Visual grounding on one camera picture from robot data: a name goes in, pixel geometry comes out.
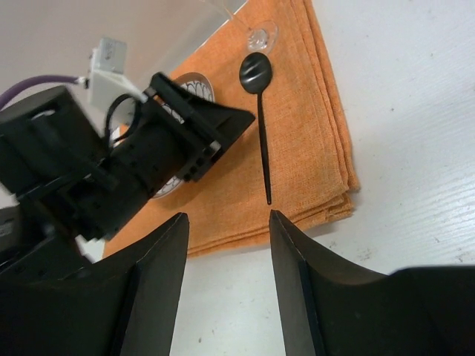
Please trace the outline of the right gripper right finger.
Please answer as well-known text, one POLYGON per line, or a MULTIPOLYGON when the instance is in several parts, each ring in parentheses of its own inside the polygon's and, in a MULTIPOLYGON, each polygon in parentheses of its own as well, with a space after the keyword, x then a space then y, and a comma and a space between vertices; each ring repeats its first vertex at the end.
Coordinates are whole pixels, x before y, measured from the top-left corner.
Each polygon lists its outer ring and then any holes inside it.
POLYGON ((474 267, 381 274, 269 216, 272 265, 288 355, 472 355, 474 267))

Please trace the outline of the clear wine glass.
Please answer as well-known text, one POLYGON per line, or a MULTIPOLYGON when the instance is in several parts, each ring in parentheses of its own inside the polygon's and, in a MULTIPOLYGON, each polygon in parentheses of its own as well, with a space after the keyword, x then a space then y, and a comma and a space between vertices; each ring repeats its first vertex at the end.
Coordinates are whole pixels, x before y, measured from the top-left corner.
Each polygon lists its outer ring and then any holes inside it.
POLYGON ((249 26, 246 22, 235 15, 229 9, 227 1, 203 1, 210 4, 245 35, 245 47, 248 53, 263 53, 268 55, 274 48, 278 38, 278 26, 273 21, 261 22, 255 27, 249 26))

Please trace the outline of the black slotted spoon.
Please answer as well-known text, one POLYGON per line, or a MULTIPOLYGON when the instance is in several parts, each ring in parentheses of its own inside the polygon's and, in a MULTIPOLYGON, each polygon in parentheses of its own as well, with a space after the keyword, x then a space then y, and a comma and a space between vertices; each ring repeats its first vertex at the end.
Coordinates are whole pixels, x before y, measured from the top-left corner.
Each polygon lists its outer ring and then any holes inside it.
POLYGON ((250 53, 242 61, 239 70, 239 80, 242 88, 257 96, 258 133, 261 148, 263 181, 266 202, 272 204, 271 174, 269 166, 269 149, 266 135, 266 125, 263 112, 263 92, 272 81, 272 65, 269 58, 259 52, 250 53))

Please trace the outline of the patterned ceramic plate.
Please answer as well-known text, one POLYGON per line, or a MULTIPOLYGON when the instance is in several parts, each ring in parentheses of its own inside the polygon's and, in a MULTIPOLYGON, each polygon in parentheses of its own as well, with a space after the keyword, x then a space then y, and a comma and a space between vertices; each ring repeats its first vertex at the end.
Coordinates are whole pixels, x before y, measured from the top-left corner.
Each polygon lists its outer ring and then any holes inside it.
MULTIPOLYGON (((198 99, 204 99, 208 102, 213 103, 215 101, 214 97, 214 88, 209 81, 209 79, 198 72, 188 72, 174 80, 174 83, 177 84, 180 89, 186 91, 186 94, 191 96, 196 96, 198 99)), ((180 103, 183 107, 178 107, 177 104, 172 104, 171 102, 161 102, 161 106, 166 110, 167 113, 171 114, 180 124, 186 122, 189 118, 191 109, 190 98, 183 97, 183 103, 180 103)), ((175 192, 186 181, 178 176, 173 176, 168 182, 166 182, 163 187, 153 196, 153 199, 161 199, 167 195, 175 192)))

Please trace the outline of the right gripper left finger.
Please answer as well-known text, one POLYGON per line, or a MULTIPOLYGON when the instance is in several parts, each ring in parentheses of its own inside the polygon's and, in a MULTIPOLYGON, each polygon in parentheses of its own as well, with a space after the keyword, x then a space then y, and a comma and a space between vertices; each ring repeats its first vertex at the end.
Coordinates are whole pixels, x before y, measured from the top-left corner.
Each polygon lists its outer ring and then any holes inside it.
POLYGON ((1 233, 3 355, 168 355, 189 241, 175 214, 92 263, 59 237, 1 233))

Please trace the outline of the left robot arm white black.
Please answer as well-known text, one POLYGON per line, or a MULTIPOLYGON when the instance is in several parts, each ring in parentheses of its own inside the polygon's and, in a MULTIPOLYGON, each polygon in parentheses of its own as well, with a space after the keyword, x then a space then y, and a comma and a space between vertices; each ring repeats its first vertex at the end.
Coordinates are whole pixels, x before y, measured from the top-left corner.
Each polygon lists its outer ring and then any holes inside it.
POLYGON ((17 199, 1 274, 79 277, 74 240, 112 239, 172 178, 200 180, 255 121, 155 74, 116 142, 98 134, 71 91, 56 86, 1 112, 1 183, 17 199))

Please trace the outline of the orange cloth placemat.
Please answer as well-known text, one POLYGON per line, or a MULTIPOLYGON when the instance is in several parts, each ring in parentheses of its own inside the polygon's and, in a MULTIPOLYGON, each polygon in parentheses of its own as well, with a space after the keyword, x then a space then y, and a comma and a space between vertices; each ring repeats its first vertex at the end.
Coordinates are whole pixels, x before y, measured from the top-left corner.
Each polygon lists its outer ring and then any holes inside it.
POLYGON ((351 215, 359 187, 350 132, 321 28, 310 1, 249 1, 238 17, 274 21, 273 78, 263 95, 272 199, 263 185, 258 128, 251 126, 196 183, 151 200, 112 241, 112 255, 178 212, 189 216, 191 257, 269 241, 269 212, 301 229, 351 215))

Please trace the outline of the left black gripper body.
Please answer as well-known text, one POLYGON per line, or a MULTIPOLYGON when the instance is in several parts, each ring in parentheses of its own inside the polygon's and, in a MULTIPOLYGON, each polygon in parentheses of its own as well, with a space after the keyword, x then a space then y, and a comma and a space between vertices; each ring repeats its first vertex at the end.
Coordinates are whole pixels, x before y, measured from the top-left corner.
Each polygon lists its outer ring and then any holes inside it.
POLYGON ((255 121, 253 113, 211 103, 163 73, 117 142, 98 134, 64 85, 16 104, 16 198, 26 215, 67 238, 113 238, 168 182, 200 180, 255 121), (191 113, 180 124, 161 102, 191 113))

